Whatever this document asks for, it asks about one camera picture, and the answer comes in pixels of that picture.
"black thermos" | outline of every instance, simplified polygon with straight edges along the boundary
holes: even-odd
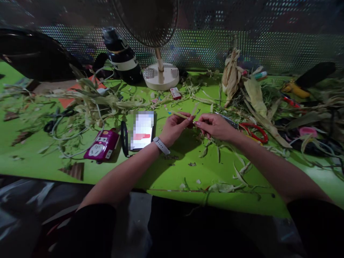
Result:
[[[143,78],[141,68],[127,41],[117,35],[113,27],[103,29],[103,37],[109,60],[121,79],[129,85],[140,82]]]

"brown paper piece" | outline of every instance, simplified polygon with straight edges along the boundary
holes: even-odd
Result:
[[[14,112],[7,112],[6,115],[5,115],[5,118],[4,118],[4,121],[10,121],[12,119],[16,119],[18,118],[18,114],[17,113],[14,113]]]
[[[33,133],[31,132],[21,132],[20,135],[12,142],[12,146],[16,145],[17,143],[22,142],[23,140],[29,138]]]
[[[83,181],[83,169],[84,169],[85,163],[74,163],[71,169],[67,168],[60,168],[59,170],[63,173],[66,173],[67,175],[74,177],[80,181]]]

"red scissors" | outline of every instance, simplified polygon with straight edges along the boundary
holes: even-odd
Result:
[[[268,143],[269,141],[269,138],[268,138],[268,135],[266,134],[266,132],[263,130],[263,128],[255,125],[255,124],[252,124],[252,123],[240,123],[239,126],[241,128],[243,128],[252,138],[260,141],[261,143],[265,144],[265,143]],[[255,129],[257,129],[262,135],[263,135],[263,139],[256,136],[253,132],[251,132],[248,127],[253,127]]]
[[[233,126],[235,129],[238,129],[238,127],[240,126],[241,128],[243,128],[250,137],[252,137],[253,139],[255,140],[258,140],[260,141],[262,144],[265,144],[265,143],[268,143],[269,141],[269,138],[268,138],[268,135],[266,134],[266,132],[263,130],[263,128],[253,124],[253,123],[240,123],[240,124],[237,124],[235,122],[233,122],[230,118],[220,114],[220,113],[217,113],[215,112],[216,114],[222,116],[231,126]],[[260,133],[263,135],[263,139],[256,136],[254,133],[252,133],[248,127],[253,127],[255,129],[257,129],[258,131],[260,131]]]

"phone screen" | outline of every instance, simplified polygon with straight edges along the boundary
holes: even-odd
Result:
[[[133,136],[130,149],[138,150],[146,147],[152,141],[154,112],[138,112],[135,114]]]

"metal mesh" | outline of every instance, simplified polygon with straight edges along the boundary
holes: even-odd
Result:
[[[114,26],[141,65],[155,62],[121,27],[110,0],[0,0],[0,25],[43,32],[84,64],[105,52],[102,27]],[[318,62],[344,67],[344,3],[339,0],[180,0],[177,29],[162,49],[165,62],[184,68],[224,68],[233,36],[241,61],[269,73],[301,73]]]

